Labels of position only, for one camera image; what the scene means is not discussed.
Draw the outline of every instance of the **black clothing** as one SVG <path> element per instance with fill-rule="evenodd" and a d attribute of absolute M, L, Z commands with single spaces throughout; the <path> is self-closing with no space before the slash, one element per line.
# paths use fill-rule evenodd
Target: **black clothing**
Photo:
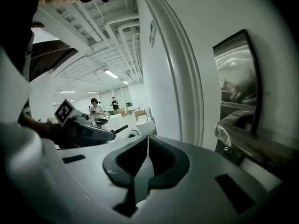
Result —
<path fill-rule="evenodd" d="M 111 104 L 113 105 L 113 109 L 114 110 L 118 110 L 119 109 L 117 100 L 112 100 Z"/>
<path fill-rule="evenodd" d="M 0 43 L 17 70 L 22 73 L 38 0 L 1 0 L 0 5 L 4 19 L 0 27 Z"/>

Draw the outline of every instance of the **ceiling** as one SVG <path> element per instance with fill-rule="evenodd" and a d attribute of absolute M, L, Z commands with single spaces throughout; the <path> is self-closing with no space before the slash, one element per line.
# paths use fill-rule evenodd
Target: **ceiling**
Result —
<path fill-rule="evenodd" d="M 123 30 L 130 56 L 118 33 L 120 25 L 138 19 L 111 24 L 127 62 L 104 27 L 105 22 L 111 19 L 136 12 L 135 0 L 109 0 L 106 4 L 101 0 L 93 0 L 88 3 L 77 2 L 66 6 L 38 8 L 34 21 L 43 23 L 44 30 L 78 50 L 77 54 L 52 72 L 53 102 L 60 104 L 65 98 L 78 100 L 89 96 L 88 91 L 105 92 L 126 86 L 123 81 L 129 84 L 142 82 L 139 27 Z M 104 73 L 107 69 L 119 78 L 114 79 Z M 77 92 L 59 93 L 60 91 Z"/>

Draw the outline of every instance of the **dark hair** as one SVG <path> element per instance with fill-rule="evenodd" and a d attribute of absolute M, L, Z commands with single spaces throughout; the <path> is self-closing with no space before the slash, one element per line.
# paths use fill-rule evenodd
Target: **dark hair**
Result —
<path fill-rule="evenodd" d="M 95 102 L 98 104 L 98 100 L 96 98 L 92 98 L 92 100 L 90 101 L 90 103 Z"/>

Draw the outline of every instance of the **screw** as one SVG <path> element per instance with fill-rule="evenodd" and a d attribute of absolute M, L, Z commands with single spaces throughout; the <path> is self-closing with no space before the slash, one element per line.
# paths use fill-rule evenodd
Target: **screw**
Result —
<path fill-rule="evenodd" d="M 228 147 L 225 147 L 223 149 L 223 152 L 227 157 L 229 157 L 232 154 L 232 151 Z"/>

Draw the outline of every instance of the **fluorescent light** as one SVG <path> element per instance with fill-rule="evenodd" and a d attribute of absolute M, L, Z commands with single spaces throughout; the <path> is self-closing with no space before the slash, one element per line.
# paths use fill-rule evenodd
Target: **fluorescent light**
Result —
<path fill-rule="evenodd" d="M 104 71 L 107 75 L 113 77 L 114 79 L 118 78 L 115 74 L 113 74 L 110 70 L 105 70 Z"/>
<path fill-rule="evenodd" d="M 76 93 L 76 91 L 60 91 L 59 93 Z"/>

